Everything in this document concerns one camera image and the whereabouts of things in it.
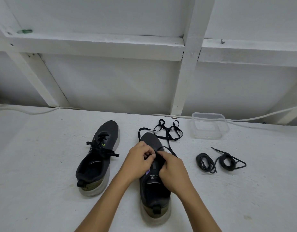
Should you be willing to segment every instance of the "shoe sole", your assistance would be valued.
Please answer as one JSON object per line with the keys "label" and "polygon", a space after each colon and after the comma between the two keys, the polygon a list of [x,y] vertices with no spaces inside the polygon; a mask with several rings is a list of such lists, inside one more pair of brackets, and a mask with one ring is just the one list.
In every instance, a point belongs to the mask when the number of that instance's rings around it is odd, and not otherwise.
{"label": "shoe sole", "polygon": [[[113,151],[116,151],[117,147],[119,146],[120,138],[121,138],[121,135],[120,135],[120,128],[119,128],[119,134],[118,134],[117,140],[113,146]],[[110,166],[108,167],[107,172],[106,172],[105,176],[103,177],[101,184],[98,187],[96,187],[95,189],[93,189],[91,191],[85,191],[82,188],[79,188],[79,191],[81,192],[82,195],[87,196],[87,197],[93,197],[93,196],[99,195],[107,187],[109,178],[110,178]]]}
{"label": "shoe sole", "polygon": [[143,206],[141,200],[140,200],[140,210],[141,210],[141,216],[142,216],[143,220],[147,224],[153,225],[153,226],[162,225],[170,218],[170,215],[171,215],[171,198],[170,198],[170,201],[169,201],[169,208],[168,208],[167,212],[163,216],[161,216],[160,218],[150,217],[148,215],[148,213],[146,212],[146,210],[144,209],[144,206]]}

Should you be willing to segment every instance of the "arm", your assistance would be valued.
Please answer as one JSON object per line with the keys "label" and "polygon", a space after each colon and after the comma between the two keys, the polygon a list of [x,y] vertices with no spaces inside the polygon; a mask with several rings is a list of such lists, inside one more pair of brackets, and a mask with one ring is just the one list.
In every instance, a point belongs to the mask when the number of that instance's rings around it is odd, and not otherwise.
{"label": "arm", "polygon": [[75,232],[109,231],[125,191],[135,179],[149,170],[155,157],[154,150],[144,142],[132,147],[117,175]]}
{"label": "arm", "polygon": [[171,192],[181,200],[194,232],[221,232],[189,179],[183,161],[170,153],[158,151],[165,160],[159,176]]}

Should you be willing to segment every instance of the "white table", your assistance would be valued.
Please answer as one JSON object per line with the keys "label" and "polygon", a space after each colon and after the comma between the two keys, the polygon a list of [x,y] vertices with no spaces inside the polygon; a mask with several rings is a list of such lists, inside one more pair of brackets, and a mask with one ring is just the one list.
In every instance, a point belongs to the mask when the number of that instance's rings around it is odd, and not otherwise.
{"label": "white table", "polygon": [[[111,160],[112,179],[137,143],[138,129],[153,128],[160,118],[67,109],[42,115],[0,111],[0,232],[75,230],[99,199],[85,198],[76,186],[76,169],[89,150],[86,141],[104,122],[118,123],[120,156]],[[162,118],[167,127],[174,121]],[[223,231],[297,231],[297,127],[235,123],[223,140],[199,140],[192,138],[189,120],[179,121],[184,135],[171,147]],[[215,174],[201,171],[197,154],[205,152],[213,160],[220,155],[211,147],[229,152],[247,167],[227,172],[217,164]],[[168,222],[150,227],[140,215],[135,181],[110,231],[192,231],[181,202],[171,197]]]}

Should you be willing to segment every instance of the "white painted wood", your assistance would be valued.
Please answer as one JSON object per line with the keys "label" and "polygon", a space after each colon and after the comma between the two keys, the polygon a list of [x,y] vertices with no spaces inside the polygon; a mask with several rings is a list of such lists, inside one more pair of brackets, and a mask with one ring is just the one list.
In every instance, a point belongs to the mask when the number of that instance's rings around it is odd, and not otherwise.
{"label": "white painted wood", "polygon": [[180,61],[184,42],[179,37],[113,34],[17,34],[0,38],[0,51],[71,54],[115,58]]}
{"label": "white painted wood", "polygon": [[6,52],[0,52],[0,100],[7,104],[48,106]]}
{"label": "white painted wood", "polygon": [[122,35],[183,35],[187,0],[5,0],[24,29]]}
{"label": "white painted wood", "polygon": [[7,54],[50,107],[69,106],[69,102],[38,54]]}
{"label": "white painted wood", "polygon": [[[293,86],[284,97],[282,97],[274,107],[272,107],[267,113],[287,109],[297,106],[297,84]],[[289,124],[297,117],[297,108],[289,112],[277,114],[274,116],[266,117],[263,120],[269,124],[286,125]]]}
{"label": "white painted wood", "polygon": [[194,76],[182,115],[247,119],[265,115],[297,83],[297,68],[198,62]]}
{"label": "white painted wood", "polygon": [[[74,231],[100,198],[84,198],[76,187],[76,169],[89,151],[86,141],[105,121],[118,123],[120,156],[111,160],[111,180],[137,143],[138,129],[154,127],[160,118],[66,109],[35,116],[0,111],[0,231]],[[173,122],[162,118],[166,125]],[[229,133],[216,141],[193,139],[189,120],[178,120],[184,135],[171,147],[222,231],[297,231],[297,127],[230,123]],[[215,160],[220,154],[211,147],[229,152],[247,167],[226,172],[217,164],[217,173],[204,173],[195,158],[205,152]],[[174,194],[171,198],[170,219],[153,230],[191,232],[181,202]],[[141,218],[139,201],[135,181],[110,231],[152,231]]]}
{"label": "white painted wood", "polygon": [[14,35],[21,26],[4,0],[0,0],[0,30],[5,36]]}
{"label": "white painted wood", "polygon": [[181,115],[182,113],[214,1],[215,0],[190,0],[189,2],[189,12],[183,37],[185,49],[179,70],[175,95],[171,104],[171,115]]}
{"label": "white painted wood", "polygon": [[297,42],[297,0],[216,0],[205,37]]}
{"label": "white painted wood", "polygon": [[199,62],[297,67],[297,42],[204,39]]}
{"label": "white painted wood", "polygon": [[178,63],[43,54],[70,106],[136,114],[169,112]]}

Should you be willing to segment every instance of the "clear plastic box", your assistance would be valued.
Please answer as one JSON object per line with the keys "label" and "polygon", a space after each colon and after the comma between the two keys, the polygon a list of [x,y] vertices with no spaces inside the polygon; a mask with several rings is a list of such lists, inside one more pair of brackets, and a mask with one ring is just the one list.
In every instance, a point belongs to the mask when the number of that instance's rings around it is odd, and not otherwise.
{"label": "clear plastic box", "polygon": [[229,126],[222,114],[194,112],[191,129],[195,138],[217,140],[229,131]]}

